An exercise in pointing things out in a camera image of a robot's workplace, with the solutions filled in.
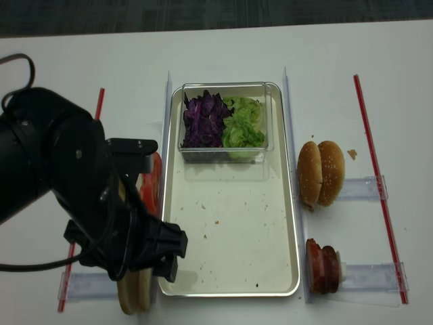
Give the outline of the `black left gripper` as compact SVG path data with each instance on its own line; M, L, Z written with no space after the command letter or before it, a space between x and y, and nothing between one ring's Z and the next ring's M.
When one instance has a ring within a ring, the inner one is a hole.
M113 281L147 268L153 268L153 276L176 280L177 257L186 254L187 235L178 225L150 215L125 175L68 173L63 208L71 216L64 237L82 248L71 263L100 267Z

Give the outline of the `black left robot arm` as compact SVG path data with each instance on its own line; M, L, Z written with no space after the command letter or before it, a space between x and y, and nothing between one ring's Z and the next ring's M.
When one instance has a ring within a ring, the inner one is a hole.
M113 281L152 269L174 282L187 235L146 209L136 181L152 168L152 139L106 139L86 110L44 88L14 94L1 115L1 220L52 192L70 221L71 258Z

